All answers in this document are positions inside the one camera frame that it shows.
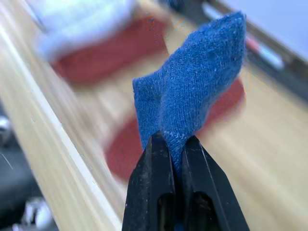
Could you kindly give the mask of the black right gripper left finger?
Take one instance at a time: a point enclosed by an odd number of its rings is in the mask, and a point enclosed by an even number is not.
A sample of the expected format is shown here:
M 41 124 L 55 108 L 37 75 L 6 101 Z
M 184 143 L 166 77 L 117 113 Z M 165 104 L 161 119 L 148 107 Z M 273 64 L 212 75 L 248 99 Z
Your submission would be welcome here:
M 158 131 L 149 138 L 129 178 L 122 230 L 172 231 L 175 207 L 172 161 Z

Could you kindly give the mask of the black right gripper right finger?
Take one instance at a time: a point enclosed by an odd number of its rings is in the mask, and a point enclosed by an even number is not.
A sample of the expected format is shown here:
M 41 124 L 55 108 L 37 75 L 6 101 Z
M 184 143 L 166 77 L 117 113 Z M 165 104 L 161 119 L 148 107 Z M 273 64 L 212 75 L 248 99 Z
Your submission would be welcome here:
M 249 230 L 226 174 L 195 136 L 182 152 L 182 183 L 186 231 Z

